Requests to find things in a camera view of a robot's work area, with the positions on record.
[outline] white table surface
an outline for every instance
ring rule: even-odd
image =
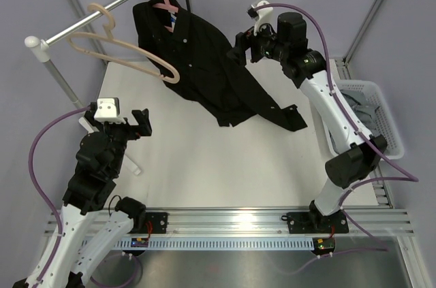
[[[296,104],[308,128],[292,133],[258,115],[219,127],[199,103],[160,80],[109,63],[99,96],[118,97],[130,123],[132,109],[148,108],[153,128],[151,137],[127,146],[142,173],[123,168],[112,194],[156,208],[308,206],[324,186],[324,164],[332,158],[321,118],[277,62],[247,68],[282,108]],[[377,205],[372,186],[357,189],[345,204]]]

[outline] black shirt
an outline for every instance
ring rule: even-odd
[[[174,32],[170,13],[154,8],[163,0],[150,0],[133,8],[138,45],[173,65],[180,74],[176,84],[164,84],[190,101],[204,106],[220,126],[236,126],[255,114],[290,131],[307,127],[296,106],[283,110],[245,68],[225,55],[232,48],[227,38],[204,19],[178,7]],[[172,74],[154,63],[161,74]]]

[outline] white basket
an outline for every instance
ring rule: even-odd
[[[369,103],[379,106],[375,111],[375,125],[378,132],[380,132],[388,141],[385,155],[389,157],[389,159],[401,159],[404,155],[404,146],[401,142],[398,130],[396,129],[394,119],[389,111],[388,104],[386,103],[378,85],[366,80],[337,80],[336,84],[340,90],[346,89],[349,91],[362,92]],[[337,156],[338,154],[333,149],[330,132],[324,121],[323,124],[327,136],[328,148],[334,156]]]

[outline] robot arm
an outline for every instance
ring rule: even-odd
[[[285,76],[309,98],[326,122],[340,154],[326,163],[328,180],[320,195],[309,206],[309,218],[316,228],[324,217],[339,210],[344,192],[353,182],[366,178],[380,158],[354,132],[330,94],[326,60],[318,51],[307,48],[307,26],[301,14],[280,14],[276,32],[266,21],[270,18],[271,7],[265,7],[259,12],[253,11],[253,8],[266,4],[268,2],[265,0],[258,1],[248,10],[248,14],[256,19],[256,24],[236,36],[235,47],[228,52],[228,56],[238,64],[245,65],[245,51],[250,49],[252,63],[264,57],[280,62]],[[348,106],[341,92],[337,90],[336,94],[363,135],[384,152],[387,146],[385,138],[382,135],[373,137]]]
[[[32,274],[15,283],[14,288],[84,287],[120,237],[145,228],[145,205],[125,197],[117,203],[103,229],[79,251],[89,226],[115,188],[113,180],[119,176],[127,142],[151,135],[148,110],[134,110],[132,114],[138,125],[130,125],[119,116],[118,99],[99,99],[91,104],[85,118],[99,131],[80,142],[75,173],[63,196],[63,234],[57,251],[50,260],[59,238],[55,230]],[[46,264],[49,266],[40,277]]]

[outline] gray cloth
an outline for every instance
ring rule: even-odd
[[[362,92],[344,89],[341,90],[341,93],[362,124],[365,125],[374,136],[378,136],[379,132],[377,130],[377,125],[375,124],[375,112],[379,106],[369,103]],[[334,143],[331,134],[330,138],[332,139],[333,150],[337,152],[336,144]]]

